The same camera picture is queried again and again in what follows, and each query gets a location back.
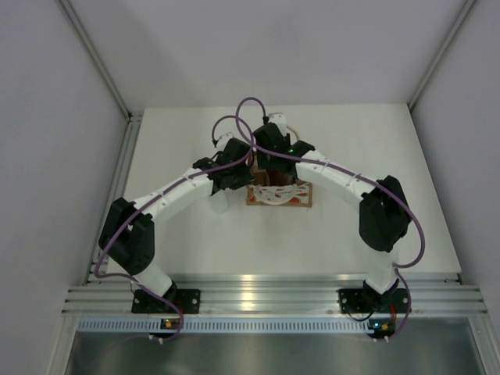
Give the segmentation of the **canvas bag with strawberry print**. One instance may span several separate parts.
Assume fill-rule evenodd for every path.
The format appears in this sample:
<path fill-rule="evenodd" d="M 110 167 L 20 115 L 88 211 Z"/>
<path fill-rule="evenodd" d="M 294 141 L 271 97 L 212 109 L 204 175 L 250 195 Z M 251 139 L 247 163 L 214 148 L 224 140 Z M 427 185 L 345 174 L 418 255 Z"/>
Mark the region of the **canvas bag with strawberry print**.
<path fill-rule="evenodd" d="M 292 142 L 289 133 L 286 136 L 290 137 L 291 146 L 285 155 L 302 157 L 314 149 L 312 145 L 299 139 Z M 270 186 L 266 171 L 258 168 L 257 151 L 255 150 L 247 161 L 253 182 L 247 186 L 246 204 L 310 208 L 313 205 L 313 185 L 298 178 L 295 161 L 291 160 L 294 163 L 295 183 L 287 186 Z"/>

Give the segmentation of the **translucent bottle with black cap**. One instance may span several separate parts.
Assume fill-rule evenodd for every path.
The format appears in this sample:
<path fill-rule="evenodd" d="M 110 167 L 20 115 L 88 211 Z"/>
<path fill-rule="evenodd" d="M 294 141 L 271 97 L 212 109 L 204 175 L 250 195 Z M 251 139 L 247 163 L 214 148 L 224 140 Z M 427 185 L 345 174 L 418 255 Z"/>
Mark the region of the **translucent bottle with black cap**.
<path fill-rule="evenodd" d="M 229 209 L 229 202 L 224 191 L 218 191 L 209 198 L 209 203 L 215 213 L 222 214 Z"/>

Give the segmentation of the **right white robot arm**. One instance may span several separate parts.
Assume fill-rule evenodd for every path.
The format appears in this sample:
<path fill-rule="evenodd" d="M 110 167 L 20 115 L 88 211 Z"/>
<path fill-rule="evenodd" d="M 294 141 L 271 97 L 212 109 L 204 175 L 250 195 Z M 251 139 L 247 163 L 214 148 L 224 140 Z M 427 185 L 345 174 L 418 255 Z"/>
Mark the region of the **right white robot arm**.
<path fill-rule="evenodd" d="M 330 168 L 329 161 L 314 146 L 304 141 L 292 144 L 274 123 L 262 125 L 253 136 L 259 146 L 260 168 L 318 185 L 358 212 L 359 236 L 370 248 L 368 274 L 359 300 L 371 312 L 386 309 L 398 287 L 391 252 L 411 223 L 410 215 L 400 206 L 407 201 L 398 179 L 387 176 L 373 186 L 362 181 L 360 175 Z"/>

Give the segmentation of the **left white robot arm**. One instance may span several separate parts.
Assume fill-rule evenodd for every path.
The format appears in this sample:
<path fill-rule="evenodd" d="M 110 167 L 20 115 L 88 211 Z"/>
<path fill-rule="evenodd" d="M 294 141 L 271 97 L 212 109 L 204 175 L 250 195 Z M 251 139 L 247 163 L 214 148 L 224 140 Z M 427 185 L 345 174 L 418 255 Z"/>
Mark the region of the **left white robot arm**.
<path fill-rule="evenodd" d="M 227 190 L 252 182 L 246 164 L 251 147 L 231 137 L 213 158 L 196 161 L 184 175 L 157 191 L 110 206 L 98 246 L 149 294 L 158 311 L 170 311 L 177 301 L 177 286 L 155 260 L 160 225 L 193 203 L 207 198 L 215 213 L 229 208 Z"/>

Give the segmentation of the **red bottle with red cap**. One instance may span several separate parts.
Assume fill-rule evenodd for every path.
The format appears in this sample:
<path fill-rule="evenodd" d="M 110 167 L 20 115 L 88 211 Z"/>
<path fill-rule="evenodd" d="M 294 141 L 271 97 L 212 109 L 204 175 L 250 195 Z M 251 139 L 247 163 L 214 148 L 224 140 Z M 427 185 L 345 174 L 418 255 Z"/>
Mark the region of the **red bottle with red cap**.
<path fill-rule="evenodd" d="M 267 175 L 270 186 L 287 186 L 295 182 L 295 178 L 292 175 L 279 171 L 268 170 Z"/>

